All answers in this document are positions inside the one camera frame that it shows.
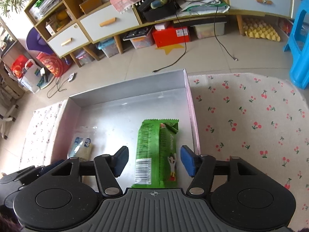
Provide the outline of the purple round object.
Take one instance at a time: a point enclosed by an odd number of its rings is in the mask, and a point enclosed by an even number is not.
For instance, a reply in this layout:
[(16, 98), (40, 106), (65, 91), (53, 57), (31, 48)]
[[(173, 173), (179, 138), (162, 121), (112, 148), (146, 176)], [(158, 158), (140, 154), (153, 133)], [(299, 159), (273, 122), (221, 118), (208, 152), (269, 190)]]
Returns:
[(33, 27), (28, 32), (26, 38), (26, 47), (31, 51), (39, 51), (48, 55), (54, 54), (54, 51), (50, 48), (47, 42), (41, 37), (39, 32)]

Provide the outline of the pink cardboard box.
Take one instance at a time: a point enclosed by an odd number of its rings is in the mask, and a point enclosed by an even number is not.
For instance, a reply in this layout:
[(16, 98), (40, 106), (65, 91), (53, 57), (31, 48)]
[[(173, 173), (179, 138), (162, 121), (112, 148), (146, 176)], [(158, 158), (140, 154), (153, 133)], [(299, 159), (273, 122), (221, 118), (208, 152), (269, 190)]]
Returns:
[(138, 131), (146, 119), (178, 119), (177, 147), (201, 152), (197, 121), (185, 70), (157, 73), (70, 96), (63, 103), (56, 136), (50, 140), (48, 164), (66, 159), (76, 132), (87, 133), (92, 157), (129, 149), (129, 160), (117, 179), (122, 189), (134, 184)]

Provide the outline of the black storage case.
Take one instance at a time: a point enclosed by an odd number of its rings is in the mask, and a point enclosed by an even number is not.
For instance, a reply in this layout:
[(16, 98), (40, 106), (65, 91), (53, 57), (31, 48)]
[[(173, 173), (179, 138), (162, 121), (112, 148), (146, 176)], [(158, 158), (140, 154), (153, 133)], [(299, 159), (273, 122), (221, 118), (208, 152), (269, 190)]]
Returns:
[(176, 0), (144, 0), (137, 11), (147, 22), (158, 21), (175, 15), (180, 9)]

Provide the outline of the blue plastic stool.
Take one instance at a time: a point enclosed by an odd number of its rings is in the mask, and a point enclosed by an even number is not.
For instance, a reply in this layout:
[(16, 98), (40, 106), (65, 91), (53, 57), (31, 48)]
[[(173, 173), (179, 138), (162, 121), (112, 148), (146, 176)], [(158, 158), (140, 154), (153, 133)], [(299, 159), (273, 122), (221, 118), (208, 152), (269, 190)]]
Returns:
[(283, 51), (290, 50), (293, 57), (290, 69), (291, 82), (305, 89), (308, 86), (308, 34), (301, 34), (302, 25), (306, 14), (308, 14), (308, 0), (302, 0), (293, 23), (288, 41)]

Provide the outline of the red lantern bag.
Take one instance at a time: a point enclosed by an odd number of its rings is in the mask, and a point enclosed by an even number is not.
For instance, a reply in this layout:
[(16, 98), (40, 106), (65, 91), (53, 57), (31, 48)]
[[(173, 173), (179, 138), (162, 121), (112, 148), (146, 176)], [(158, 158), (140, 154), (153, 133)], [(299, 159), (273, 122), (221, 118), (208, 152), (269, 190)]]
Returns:
[(44, 52), (39, 52), (36, 58), (56, 77), (59, 78), (64, 75), (68, 69), (70, 69), (70, 64), (67, 64), (64, 59), (60, 59), (56, 54), (46, 54)]

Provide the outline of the white shopping bag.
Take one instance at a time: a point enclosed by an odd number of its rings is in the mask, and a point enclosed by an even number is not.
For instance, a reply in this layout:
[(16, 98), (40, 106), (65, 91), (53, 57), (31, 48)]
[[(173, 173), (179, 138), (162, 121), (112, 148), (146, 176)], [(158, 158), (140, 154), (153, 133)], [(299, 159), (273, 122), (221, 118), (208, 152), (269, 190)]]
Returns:
[(48, 84), (49, 76), (45, 68), (38, 66), (33, 59), (29, 59), (22, 68), (20, 84), (35, 94)]

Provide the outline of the white rice cake pack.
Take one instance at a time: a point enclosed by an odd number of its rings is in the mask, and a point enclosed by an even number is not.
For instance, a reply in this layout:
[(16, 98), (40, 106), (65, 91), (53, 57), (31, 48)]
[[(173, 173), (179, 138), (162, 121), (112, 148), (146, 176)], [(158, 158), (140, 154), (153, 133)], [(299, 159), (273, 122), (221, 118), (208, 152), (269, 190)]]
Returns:
[(89, 161), (92, 153), (92, 139), (87, 133), (77, 132), (68, 150), (67, 157), (78, 157), (81, 161)]

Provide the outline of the clear bin with keyboard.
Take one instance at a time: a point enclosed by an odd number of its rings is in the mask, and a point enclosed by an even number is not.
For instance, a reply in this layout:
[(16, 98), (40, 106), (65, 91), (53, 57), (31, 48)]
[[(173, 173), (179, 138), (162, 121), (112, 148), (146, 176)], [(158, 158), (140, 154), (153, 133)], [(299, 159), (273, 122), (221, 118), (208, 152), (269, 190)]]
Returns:
[(150, 47), (155, 44), (152, 30), (152, 26), (131, 30), (123, 37), (123, 41), (130, 41), (135, 49)]

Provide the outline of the green snack pack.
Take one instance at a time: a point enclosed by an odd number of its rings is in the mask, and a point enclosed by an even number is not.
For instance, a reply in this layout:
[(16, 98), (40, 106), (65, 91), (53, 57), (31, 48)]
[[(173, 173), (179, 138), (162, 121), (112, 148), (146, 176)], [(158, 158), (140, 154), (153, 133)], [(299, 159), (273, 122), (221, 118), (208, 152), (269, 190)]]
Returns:
[(146, 119), (138, 131), (133, 188), (177, 187), (177, 119)]

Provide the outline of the white office chair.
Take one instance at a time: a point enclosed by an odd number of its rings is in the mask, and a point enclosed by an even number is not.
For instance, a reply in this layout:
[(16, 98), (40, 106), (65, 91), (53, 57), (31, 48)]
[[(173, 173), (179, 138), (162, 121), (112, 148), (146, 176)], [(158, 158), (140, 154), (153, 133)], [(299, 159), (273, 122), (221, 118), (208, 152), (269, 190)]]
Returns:
[(17, 104), (14, 104), (4, 116), (1, 115), (1, 137), (4, 140), (7, 139), (7, 124), (16, 121), (16, 118), (12, 116), (12, 113), (18, 108), (19, 106)]

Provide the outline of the red shoe box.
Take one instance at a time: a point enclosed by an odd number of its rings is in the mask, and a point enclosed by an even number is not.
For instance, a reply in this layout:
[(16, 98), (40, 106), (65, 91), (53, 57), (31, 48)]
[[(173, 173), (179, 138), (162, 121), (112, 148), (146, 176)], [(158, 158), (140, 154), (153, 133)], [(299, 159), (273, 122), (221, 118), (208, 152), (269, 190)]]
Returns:
[(152, 32), (152, 36), (158, 48), (191, 41), (187, 27), (174, 28), (173, 26), (168, 26), (163, 30), (155, 29)]

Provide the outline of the yellow egg tray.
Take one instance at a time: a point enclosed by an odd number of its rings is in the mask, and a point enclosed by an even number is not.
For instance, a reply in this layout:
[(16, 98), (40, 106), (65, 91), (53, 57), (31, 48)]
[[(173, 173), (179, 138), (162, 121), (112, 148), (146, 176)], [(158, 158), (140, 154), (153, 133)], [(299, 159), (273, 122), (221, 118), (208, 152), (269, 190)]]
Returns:
[(281, 41), (281, 37), (270, 24), (257, 18), (245, 18), (243, 30), (248, 38)]

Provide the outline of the clear storage bin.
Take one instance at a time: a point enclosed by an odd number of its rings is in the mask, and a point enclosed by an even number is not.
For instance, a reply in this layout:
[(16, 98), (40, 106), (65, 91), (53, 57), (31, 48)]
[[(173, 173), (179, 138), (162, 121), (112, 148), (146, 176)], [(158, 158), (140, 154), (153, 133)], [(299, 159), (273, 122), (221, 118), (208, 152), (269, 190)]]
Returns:
[(194, 25), (193, 29), (198, 39), (222, 36), (225, 34), (226, 22)]

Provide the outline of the cherry print tablecloth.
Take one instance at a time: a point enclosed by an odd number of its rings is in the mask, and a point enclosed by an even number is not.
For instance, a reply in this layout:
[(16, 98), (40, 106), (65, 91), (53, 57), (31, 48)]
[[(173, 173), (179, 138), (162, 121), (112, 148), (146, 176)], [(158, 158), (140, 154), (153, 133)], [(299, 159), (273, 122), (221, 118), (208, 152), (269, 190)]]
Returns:
[[(241, 157), (296, 198), (293, 230), (308, 227), (308, 100), (290, 82), (252, 73), (188, 76), (200, 154)], [(34, 111), (20, 167), (48, 165), (59, 102)]]

